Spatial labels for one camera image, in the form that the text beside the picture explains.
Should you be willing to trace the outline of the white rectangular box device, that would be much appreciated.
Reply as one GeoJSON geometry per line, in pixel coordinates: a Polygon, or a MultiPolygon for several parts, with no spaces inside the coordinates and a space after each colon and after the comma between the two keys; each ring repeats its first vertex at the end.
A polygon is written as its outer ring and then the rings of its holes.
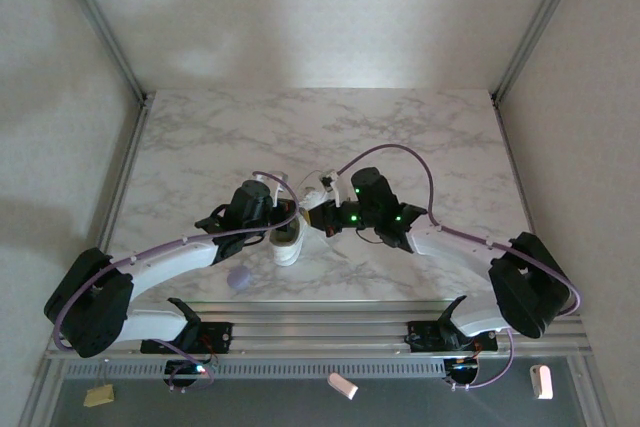
{"type": "Polygon", "coordinates": [[[544,364],[536,364],[529,369],[529,372],[534,397],[537,400],[552,400],[554,391],[550,367],[544,364]]]}

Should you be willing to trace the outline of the circuit board with green light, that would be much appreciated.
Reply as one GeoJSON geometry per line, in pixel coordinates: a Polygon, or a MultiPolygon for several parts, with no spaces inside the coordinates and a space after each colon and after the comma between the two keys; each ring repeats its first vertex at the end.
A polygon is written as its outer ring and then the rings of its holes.
{"type": "Polygon", "coordinates": [[[197,363],[187,360],[170,360],[165,364],[164,375],[166,377],[199,377],[206,375],[208,371],[217,371],[219,366],[220,364],[217,360],[198,361],[197,363]]]}

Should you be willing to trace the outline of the aluminium frame post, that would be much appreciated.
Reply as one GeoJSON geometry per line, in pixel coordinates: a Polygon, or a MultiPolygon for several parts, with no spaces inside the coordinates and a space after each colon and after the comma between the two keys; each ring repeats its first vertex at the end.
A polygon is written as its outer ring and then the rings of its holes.
{"type": "Polygon", "coordinates": [[[131,92],[136,103],[143,107],[148,94],[141,86],[134,74],[128,59],[110,26],[103,9],[97,0],[76,0],[84,13],[85,18],[92,27],[98,40],[101,42],[107,56],[113,62],[118,74],[131,92]]]}
{"type": "Polygon", "coordinates": [[[504,72],[491,92],[496,109],[500,108],[515,85],[561,1],[540,0],[504,72]]]}

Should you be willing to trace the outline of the white sneaker shoe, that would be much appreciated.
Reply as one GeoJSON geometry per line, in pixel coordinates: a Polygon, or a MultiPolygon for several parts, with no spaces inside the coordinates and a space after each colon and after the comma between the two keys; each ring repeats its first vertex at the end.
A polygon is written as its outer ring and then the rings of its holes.
{"type": "Polygon", "coordinates": [[[273,260],[277,265],[290,266],[297,261],[300,255],[304,237],[309,230],[309,225],[301,215],[301,209],[309,211],[324,201],[319,198],[304,200],[301,196],[299,199],[300,210],[296,219],[286,225],[283,230],[276,229],[270,232],[269,243],[273,260]]]}

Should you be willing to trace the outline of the small lavender ball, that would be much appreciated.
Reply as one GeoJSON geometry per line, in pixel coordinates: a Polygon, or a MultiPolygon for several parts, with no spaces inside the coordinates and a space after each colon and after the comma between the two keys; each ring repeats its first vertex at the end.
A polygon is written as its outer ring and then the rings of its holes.
{"type": "Polygon", "coordinates": [[[231,289],[244,290],[251,284],[251,270],[244,265],[235,266],[229,271],[226,281],[231,289]]]}

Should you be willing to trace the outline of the aluminium mounting rail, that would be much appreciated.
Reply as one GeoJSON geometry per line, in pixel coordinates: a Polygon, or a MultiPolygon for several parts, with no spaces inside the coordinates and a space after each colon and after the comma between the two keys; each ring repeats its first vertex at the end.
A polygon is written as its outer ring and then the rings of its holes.
{"type": "MultiPolygon", "coordinates": [[[[231,322],[232,341],[227,355],[253,358],[347,358],[408,356],[404,342],[407,323],[436,321],[448,301],[350,301],[350,302],[193,302],[188,306],[203,322],[231,322]]],[[[120,355],[178,355],[151,341],[156,330],[142,338],[110,346],[89,342],[89,354],[61,351],[55,355],[80,358],[120,355]]],[[[539,339],[514,332],[517,356],[591,355],[586,331],[577,315],[560,317],[539,339]]]]}

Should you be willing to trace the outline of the small white plastic block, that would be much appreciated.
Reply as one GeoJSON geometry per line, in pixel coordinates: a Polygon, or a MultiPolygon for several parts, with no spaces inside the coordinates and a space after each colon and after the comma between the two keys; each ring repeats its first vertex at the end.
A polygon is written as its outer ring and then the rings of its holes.
{"type": "Polygon", "coordinates": [[[352,400],[358,391],[357,385],[336,372],[329,374],[327,382],[334,390],[349,400],[352,400]]]}

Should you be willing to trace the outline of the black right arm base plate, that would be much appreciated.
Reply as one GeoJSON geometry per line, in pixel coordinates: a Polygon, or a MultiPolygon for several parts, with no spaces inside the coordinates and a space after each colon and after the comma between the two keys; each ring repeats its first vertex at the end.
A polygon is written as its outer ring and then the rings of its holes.
{"type": "Polygon", "coordinates": [[[465,336],[450,322],[411,321],[404,342],[412,353],[434,352],[496,352],[498,342],[488,333],[465,336]]]}

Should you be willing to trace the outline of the aluminium table side rail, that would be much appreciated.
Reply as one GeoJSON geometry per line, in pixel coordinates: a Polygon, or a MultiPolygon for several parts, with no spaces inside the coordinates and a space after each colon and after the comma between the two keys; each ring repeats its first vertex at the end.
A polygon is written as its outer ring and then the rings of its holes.
{"type": "Polygon", "coordinates": [[[525,187],[524,184],[522,182],[522,177],[520,175],[520,171],[517,165],[517,161],[514,155],[514,151],[511,145],[511,141],[509,138],[509,134],[507,132],[506,129],[506,125],[504,123],[504,118],[502,115],[502,112],[499,108],[499,105],[497,103],[497,101],[494,98],[491,98],[491,102],[493,105],[493,110],[495,113],[495,117],[496,117],[496,121],[502,136],[502,140],[506,149],[506,153],[509,159],[509,163],[511,166],[511,170],[513,173],[513,177],[514,177],[514,181],[518,190],[518,194],[520,197],[520,202],[522,205],[522,209],[524,211],[525,217],[526,217],[526,221],[527,221],[527,225],[529,227],[529,231],[532,234],[535,234],[536,236],[539,236],[539,232],[536,229],[536,225],[535,225],[535,221],[531,212],[531,208],[530,208],[530,204],[528,202],[527,196],[526,196],[526,191],[525,191],[525,187]]]}
{"type": "Polygon", "coordinates": [[[109,248],[111,238],[115,229],[116,221],[121,211],[122,203],[126,196],[126,191],[135,165],[137,153],[142,140],[146,124],[148,122],[151,107],[155,98],[154,93],[149,93],[144,98],[144,102],[138,108],[135,123],[130,135],[127,138],[127,145],[123,157],[118,164],[116,182],[112,195],[109,199],[100,233],[97,237],[97,246],[106,251],[109,248]]]}

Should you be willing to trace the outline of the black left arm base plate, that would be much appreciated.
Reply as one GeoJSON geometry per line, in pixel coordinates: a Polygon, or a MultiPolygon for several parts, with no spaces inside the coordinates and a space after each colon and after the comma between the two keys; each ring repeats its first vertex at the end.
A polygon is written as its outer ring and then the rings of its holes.
{"type": "Polygon", "coordinates": [[[203,322],[187,326],[170,345],[189,354],[227,354],[232,341],[231,322],[203,322]]]}

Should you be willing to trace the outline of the tan paper tag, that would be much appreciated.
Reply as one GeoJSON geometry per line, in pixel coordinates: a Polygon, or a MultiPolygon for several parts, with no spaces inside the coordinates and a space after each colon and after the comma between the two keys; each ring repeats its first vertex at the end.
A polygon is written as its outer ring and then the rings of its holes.
{"type": "Polygon", "coordinates": [[[83,401],[83,406],[92,408],[111,403],[115,400],[115,391],[112,384],[89,389],[83,401]]]}

